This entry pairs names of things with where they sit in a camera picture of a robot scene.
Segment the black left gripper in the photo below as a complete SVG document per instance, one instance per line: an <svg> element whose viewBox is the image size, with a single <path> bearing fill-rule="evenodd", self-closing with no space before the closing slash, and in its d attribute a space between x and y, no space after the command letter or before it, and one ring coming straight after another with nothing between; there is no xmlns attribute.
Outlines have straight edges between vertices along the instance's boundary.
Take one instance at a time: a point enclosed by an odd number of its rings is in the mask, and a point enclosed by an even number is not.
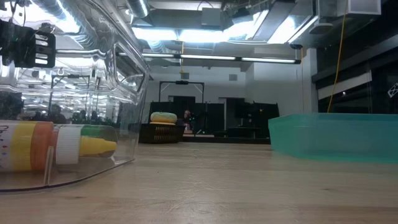
<svg viewBox="0 0 398 224"><path fill-rule="evenodd" d="M48 32L33 30L1 21L2 64L20 68L53 68L56 58L56 37Z"/></svg>

